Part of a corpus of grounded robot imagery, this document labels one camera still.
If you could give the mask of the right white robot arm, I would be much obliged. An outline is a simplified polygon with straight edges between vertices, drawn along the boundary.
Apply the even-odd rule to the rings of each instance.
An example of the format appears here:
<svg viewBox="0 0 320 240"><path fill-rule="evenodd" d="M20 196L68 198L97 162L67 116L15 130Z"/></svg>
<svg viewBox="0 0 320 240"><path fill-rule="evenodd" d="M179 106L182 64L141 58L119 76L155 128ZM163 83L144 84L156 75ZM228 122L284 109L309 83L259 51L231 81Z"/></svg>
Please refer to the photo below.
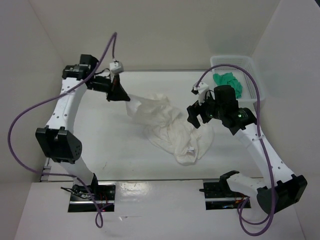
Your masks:
<svg viewBox="0 0 320 240"><path fill-rule="evenodd" d="M247 149L258 166L263 179L256 180L232 170L220 176L219 192L226 197L234 192L256 199L266 213L278 213L297 203L308 182L296 175L279 157L266 139L258 120L247 107L239 107L235 90L221 85L213 90L205 83L194 86L192 93L197 101L187 108L187 121L195 128L212 119L220 120L231 134Z"/></svg>

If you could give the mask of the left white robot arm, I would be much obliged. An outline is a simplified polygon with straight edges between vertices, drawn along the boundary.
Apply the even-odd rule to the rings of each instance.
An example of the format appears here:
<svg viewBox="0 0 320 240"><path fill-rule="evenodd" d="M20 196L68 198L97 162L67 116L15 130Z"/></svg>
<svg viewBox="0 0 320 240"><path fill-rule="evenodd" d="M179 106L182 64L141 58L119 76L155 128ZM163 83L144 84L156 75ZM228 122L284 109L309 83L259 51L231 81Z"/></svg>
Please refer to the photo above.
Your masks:
<svg viewBox="0 0 320 240"><path fill-rule="evenodd" d="M35 137L44 155L58 163L74 179L71 193L88 200L103 195L106 188L98 183L96 175L82 159L83 145L74 135L74 123L79 105L87 90L106 94L107 101L130 101L120 83L124 71L120 61L110 63L108 76L95 73L99 61L92 55L83 54L76 65L67 65L62 72L61 94L52 116L45 127L37 128Z"/></svg>

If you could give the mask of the white tank top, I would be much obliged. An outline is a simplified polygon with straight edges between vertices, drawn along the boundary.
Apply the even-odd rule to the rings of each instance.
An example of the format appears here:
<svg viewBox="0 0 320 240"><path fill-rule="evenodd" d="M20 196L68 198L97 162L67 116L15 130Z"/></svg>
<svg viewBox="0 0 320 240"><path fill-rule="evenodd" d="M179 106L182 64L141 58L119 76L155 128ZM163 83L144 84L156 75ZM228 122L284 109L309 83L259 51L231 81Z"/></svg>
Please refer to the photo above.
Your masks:
<svg viewBox="0 0 320 240"><path fill-rule="evenodd" d="M143 126L143 134L155 147L174 156L183 166L194 165L211 148L215 138L210 124L195 128L182 111L164 94L149 97L129 95L127 115Z"/></svg>

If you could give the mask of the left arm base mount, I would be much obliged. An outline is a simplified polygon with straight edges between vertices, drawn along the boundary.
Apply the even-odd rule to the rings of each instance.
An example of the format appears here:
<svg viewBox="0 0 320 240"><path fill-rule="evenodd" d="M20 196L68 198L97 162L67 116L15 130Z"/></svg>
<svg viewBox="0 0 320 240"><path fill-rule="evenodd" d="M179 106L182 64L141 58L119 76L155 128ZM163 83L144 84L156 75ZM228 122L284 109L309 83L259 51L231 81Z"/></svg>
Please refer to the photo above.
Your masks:
<svg viewBox="0 0 320 240"><path fill-rule="evenodd" d="M73 185L72 187L61 187L61 190L70 193L68 212L69 213L86 213L96 212L97 209L94 202L84 186ZM114 212L116 185L108 183L107 185L99 185L97 193L92 189L89 190L96 201L98 208L102 212Z"/></svg>

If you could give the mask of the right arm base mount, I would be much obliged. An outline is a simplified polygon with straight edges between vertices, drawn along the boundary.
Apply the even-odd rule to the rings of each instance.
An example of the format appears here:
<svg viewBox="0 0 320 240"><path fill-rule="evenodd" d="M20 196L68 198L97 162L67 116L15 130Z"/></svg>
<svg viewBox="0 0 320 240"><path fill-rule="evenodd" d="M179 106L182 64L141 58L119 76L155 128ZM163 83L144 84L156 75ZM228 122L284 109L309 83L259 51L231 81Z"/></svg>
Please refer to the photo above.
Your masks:
<svg viewBox="0 0 320 240"><path fill-rule="evenodd" d="M248 198L242 193L223 189L218 179L204 180L199 192L204 195L207 211L237 209Z"/></svg>

